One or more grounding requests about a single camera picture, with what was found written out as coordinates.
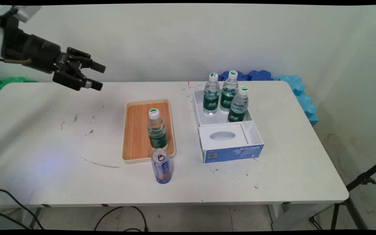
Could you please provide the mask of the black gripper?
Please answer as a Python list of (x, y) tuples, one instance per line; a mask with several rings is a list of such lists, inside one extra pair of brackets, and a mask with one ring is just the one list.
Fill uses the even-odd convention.
[(45, 73), (52, 73), (53, 82), (79, 91), (81, 88), (100, 91), (103, 83), (88, 78), (81, 68), (90, 68), (104, 73), (106, 66), (91, 58), (91, 55), (72, 47), (67, 48), (67, 61), (55, 62), (61, 54), (61, 47), (33, 34), (27, 34), (18, 28), (19, 20), (13, 16), (1, 19), (3, 41), (1, 56), (5, 60), (25, 61), (22, 65)]

